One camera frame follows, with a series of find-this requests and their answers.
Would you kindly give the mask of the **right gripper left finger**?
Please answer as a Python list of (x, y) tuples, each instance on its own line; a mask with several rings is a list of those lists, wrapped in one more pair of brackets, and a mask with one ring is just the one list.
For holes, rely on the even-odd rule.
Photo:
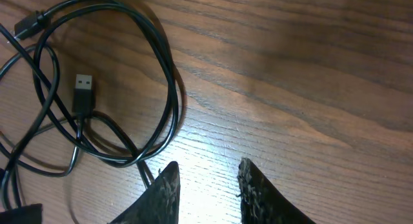
[(171, 161), (144, 193), (110, 224), (178, 224), (179, 165)]

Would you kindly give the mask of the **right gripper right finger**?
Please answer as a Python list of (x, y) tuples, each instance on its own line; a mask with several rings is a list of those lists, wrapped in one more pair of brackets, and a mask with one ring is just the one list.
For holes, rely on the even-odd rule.
[(243, 224), (315, 224), (278, 191), (251, 159), (241, 159), (237, 180)]

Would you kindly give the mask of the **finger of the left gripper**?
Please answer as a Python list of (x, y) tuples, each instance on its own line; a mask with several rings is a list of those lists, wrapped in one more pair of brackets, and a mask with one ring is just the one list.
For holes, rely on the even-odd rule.
[(33, 204), (1, 213), (1, 224), (42, 224), (43, 205)]

